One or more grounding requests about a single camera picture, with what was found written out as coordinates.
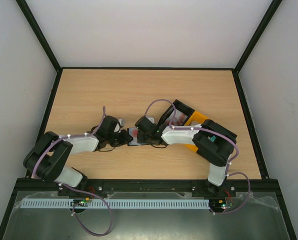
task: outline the robotic arm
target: robotic arm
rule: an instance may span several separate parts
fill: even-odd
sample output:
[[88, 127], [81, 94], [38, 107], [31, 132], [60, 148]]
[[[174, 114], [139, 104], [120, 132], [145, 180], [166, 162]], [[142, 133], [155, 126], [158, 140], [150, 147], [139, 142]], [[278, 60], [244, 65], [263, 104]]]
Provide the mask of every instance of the robotic arm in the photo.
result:
[[207, 119], [203, 124], [170, 128], [166, 123], [158, 126], [143, 116], [135, 126], [138, 128], [138, 135], [140, 134], [152, 145], [190, 144], [197, 146], [196, 153], [210, 162], [208, 181], [219, 187], [225, 180], [228, 159], [234, 151], [234, 146], [220, 136], [236, 143], [237, 135], [218, 123]]
[[[210, 119], [202, 124], [172, 127], [164, 121], [161, 117], [157, 125], [153, 118], [141, 117], [135, 124], [138, 140], [151, 145], [196, 146], [196, 153], [210, 162], [208, 181], [220, 186], [226, 178], [228, 159], [234, 151], [237, 135]], [[93, 127], [82, 135], [66, 137], [46, 132], [26, 156], [23, 165], [47, 183], [59, 182], [75, 188], [84, 175], [65, 167], [69, 155], [101, 151], [107, 145], [115, 148], [128, 144], [133, 138], [126, 130], [121, 130], [123, 125], [122, 119], [106, 116], [97, 129]]]
[[[106, 116], [95, 134], [91, 135], [96, 127], [84, 135], [70, 137], [59, 141], [49, 150], [36, 169], [36, 175], [47, 183], [59, 182], [71, 187], [77, 187], [83, 179], [83, 174], [73, 168], [65, 167], [69, 155], [82, 152], [95, 152], [105, 148], [120, 147], [132, 141], [132, 137], [126, 130], [121, 130], [124, 121], [112, 116]], [[38, 159], [46, 149], [63, 136], [59, 136], [52, 131], [46, 132], [34, 148], [29, 152], [23, 161], [26, 169], [33, 172]]]

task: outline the white ceiling panel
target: white ceiling panel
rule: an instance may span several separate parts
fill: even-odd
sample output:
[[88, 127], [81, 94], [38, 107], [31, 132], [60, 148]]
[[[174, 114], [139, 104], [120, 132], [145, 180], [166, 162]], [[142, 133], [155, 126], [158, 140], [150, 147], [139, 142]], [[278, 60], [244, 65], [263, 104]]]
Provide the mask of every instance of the white ceiling panel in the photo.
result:
[[61, 66], [225, 67], [270, 0], [27, 0]]

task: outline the black metal frame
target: black metal frame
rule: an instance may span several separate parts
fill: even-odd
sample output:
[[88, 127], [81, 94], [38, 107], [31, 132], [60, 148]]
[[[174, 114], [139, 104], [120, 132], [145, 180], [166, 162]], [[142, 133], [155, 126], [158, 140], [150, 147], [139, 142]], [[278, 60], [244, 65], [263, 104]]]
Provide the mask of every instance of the black metal frame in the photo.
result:
[[[274, 13], [278, 9], [282, 0], [273, 0], [266, 11], [265, 15], [263, 16], [259, 26], [257, 27], [255, 33], [253, 34], [249, 44], [247, 45], [245, 51], [243, 52], [240, 60], [238, 61], [235, 68], [208, 68], [208, 67], [61, 67], [52, 52], [46, 38], [42, 30], [40, 29], [37, 21], [33, 13], [31, 12], [28, 4], [25, 0], [16, 0], [18, 3], [21, 11], [23, 12], [24, 16], [26, 17], [28, 23], [30, 24], [33, 32], [37, 36], [41, 46], [43, 47], [45, 53], [47, 54], [48, 58], [50, 59], [52, 65], [54, 66], [55, 70], [57, 71], [57, 75], [54, 80], [53, 88], [49, 97], [49, 101], [43, 116], [43, 120], [39, 129], [39, 133], [37, 136], [37, 140], [44, 134], [47, 126], [47, 122], [49, 119], [49, 115], [53, 106], [53, 102], [56, 96], [57, 88], [61, 79], [61, 75], [63, 69], [107, 69], [107, 70], [216, 70], [216, 71], [232, 71], [232, 75], [234, 78], [234, 82], [237, 88], [237, 93], [240, 99], [242, 111], [245, 117], [246, 125], [249, 131], [249, 135], [251, 138], [251, 143], [254, 149], [254, 154], [257, 160], [257, 164], [259, 167], [259, 171], [261, 174], [262, 179], [257, 180], [250, 180], [251, 189], [253, 192], [274, 192], [278, 199], [278, 203], [280, 209], [282, 210], [282, 215], [287, 227], [287, 231], [291, 240], [296, 240], [296, 235], [289, 218], [289, 214], [287, 211], [287, 207], [279, 186], [279, 183], [275, 179], [269, 179], [269, 174], [267, 171], [266, 163], [264, 161], [264, 157], [259, 145], [259, 141], [257, 138], [257, 134], [255, 131], [254, 123], [252, 121], [252, 117], [249, 111], [249, 107], [246, 101], [246, 97], [244, 94], [244, 90], [241, 85], [241, 81], [239, 78], [239, 72], [241, 71], [242, 67], [244, 66], [245, 62], [247, 61], [249, 55], [251, 54], [252, 50], [256, 46], [258, 40], [260, 39], [261, 35], [265, 31], [267, 25], [269, 24], [271, 18], [273, 17]], [[58, 186], [55, 183], [45, 183], [41, 180], [31, 179], [29, 178], [30, 173], [26, 173], [25, 178], [19, 178], [16, 181], [15, 187], [13, 189], [10, 201], [6, 208], [1, 226], [0, 226], [0, 239], [3, 238], [10, 214], [12, 212], [16, 196], [18, 191], [58, 191]], [[205, 197], [208, 199], [214, 199], [215, 197], [211, 195], [206, 195], [205, 192], [200, 190], [199, 186], [204, 186], [206, 184], [206, 180], [126, 180], [126, 179], [88, 179], [87, 184], [89, 186], [95, 186], [96, 193], [100, 196], [109, 192], [112, 192], [112, 188], [115, 191], [132, 191], [132, 192], [192, 192], [193, 196]], [[226, 180], [225, 184], [227, 188], [229, 186], [234, 187], [236, 192], [246, 192], [248, 190], [248, 183], [246, 180]]]

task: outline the wooden board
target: wooden board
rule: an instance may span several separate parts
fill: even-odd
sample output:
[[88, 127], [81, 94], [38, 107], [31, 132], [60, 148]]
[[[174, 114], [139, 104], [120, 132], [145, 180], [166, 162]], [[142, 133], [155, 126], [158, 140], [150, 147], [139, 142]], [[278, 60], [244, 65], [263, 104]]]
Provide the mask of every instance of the wooden board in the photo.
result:
[[[134, 127], [156, 99], [178, 99], [236, 133], [240, 155], [229, 173], [261, 178], [231, 71], [65, 69], [46, 131], [89, 131], [98, 125], [103, 106], [107, 115], [125, 119], [124, 128]], [[157, 102], [148, 116], [158, 120], [168, 107]], [[182, 144], [166, 149], [124, 145], [72, 155], [66, 165], [91, 179], [206, 179], [209, 172], [209, 162]]]

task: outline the gray wall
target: gray wall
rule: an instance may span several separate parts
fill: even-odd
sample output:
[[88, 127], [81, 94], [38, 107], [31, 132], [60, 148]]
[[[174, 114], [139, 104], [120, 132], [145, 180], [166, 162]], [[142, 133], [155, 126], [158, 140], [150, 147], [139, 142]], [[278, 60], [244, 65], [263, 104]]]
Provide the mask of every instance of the gray wall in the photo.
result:
[[282, 1], [240, 72], [271, 178], [298, 237], [298, 0]]
[[61, 66], [234, 68], [272, 0], [27, 0]]
[[0, 223], [33, 147], [56, 72], [16, 1], [0, 0]]

